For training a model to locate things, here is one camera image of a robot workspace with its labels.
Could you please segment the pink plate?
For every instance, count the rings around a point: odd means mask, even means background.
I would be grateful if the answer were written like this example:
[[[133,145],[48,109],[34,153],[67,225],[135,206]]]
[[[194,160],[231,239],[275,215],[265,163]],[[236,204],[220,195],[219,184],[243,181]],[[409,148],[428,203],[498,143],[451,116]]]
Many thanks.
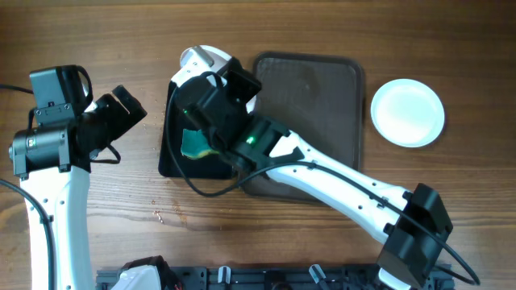
[[[171,83],[178,88],[192,77],[204,72],[213,72],[223,77],[228,61],[233,56],[209,45],[198,45],[184,50],[180,58],[180,70],[171,78]],[[250,114],[255,109],[256,97],[247,104],[246,109]]]

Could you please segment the green yellow sponge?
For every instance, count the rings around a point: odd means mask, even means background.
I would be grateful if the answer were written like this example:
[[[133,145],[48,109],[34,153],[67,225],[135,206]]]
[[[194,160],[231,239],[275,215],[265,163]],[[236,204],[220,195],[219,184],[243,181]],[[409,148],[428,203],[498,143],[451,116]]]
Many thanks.
[[[191,160],[199,160],[208,155],[217,155],[218,152],[208,143],[201,130],[187,130],[182,132],[181,154]]]

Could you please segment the pale green plate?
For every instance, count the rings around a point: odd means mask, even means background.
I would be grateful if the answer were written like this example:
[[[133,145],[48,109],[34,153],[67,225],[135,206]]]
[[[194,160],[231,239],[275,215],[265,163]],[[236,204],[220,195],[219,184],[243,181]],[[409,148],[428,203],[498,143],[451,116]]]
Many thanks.
[[[377,132],[400,147],[425,147],[443,133],[446,114],[438,94],[421,81],[395,79],[373,95],[370,117]]]

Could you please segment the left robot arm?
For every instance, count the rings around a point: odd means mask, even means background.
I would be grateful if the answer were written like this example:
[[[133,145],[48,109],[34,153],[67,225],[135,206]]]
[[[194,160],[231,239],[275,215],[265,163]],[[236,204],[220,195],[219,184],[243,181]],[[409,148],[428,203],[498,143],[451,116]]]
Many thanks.
[[[91,165],[146,114],[119,85],[93,110],[15,135],[10,158],[27,204],[32,288],[95,287],[86,217]]]

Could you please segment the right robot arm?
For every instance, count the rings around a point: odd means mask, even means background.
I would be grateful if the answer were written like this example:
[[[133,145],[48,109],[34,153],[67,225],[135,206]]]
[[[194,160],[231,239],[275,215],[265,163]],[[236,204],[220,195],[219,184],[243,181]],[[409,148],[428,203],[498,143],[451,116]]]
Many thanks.
[[[344,214],[383,246],[380,279],[395,289],[422,288],[452,223],[440,195],[419,184],[411,192],[374,180],[308,144],[281,123],[251,114],[260,82],[235,58],[192,56],[173,76],[172,100],[209,146],[235,169],[265,173]]]

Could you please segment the black water tray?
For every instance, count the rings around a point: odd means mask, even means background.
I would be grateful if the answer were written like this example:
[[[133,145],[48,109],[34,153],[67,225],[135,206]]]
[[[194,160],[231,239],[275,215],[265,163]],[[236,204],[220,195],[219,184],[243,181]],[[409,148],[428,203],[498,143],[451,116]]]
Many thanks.
[[[198,131],[191,121],[175,104],[172,104],[170,114],[165,114],[165,122],[169,128],[163,131],[162,146],[158,171],[164,177],[181,177],[176,164],[170,155],[172,148],[181,170],[189,178],[228,180],[234,175],[231,165],[225,164],[217,155],[208,155],[202,159],[188,159],[181,154],[182,132],[184,129]]]

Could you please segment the brown plastic tray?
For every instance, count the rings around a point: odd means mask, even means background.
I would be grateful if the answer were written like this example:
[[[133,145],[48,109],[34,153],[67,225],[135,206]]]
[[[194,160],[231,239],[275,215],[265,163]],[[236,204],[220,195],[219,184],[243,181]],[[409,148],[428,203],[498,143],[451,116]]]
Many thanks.
[[[309,145],[361,169],[364,71],[343,56],[263,52],[253,62],[262,90],[255,113],[298,133]]]

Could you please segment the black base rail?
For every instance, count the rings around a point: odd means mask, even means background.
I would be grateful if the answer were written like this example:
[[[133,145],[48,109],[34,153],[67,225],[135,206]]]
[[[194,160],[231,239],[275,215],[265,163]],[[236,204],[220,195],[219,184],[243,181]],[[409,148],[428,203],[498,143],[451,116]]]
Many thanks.
[[[217,268],[172,267],[181,284],[179,289],[318,289],[309,270],[302,267],[288,268],[232,268],[230,281],[218,280]],[[387,289],[377,274],[375,264],[355,264],[342,267],[324,267],[329,289]]]

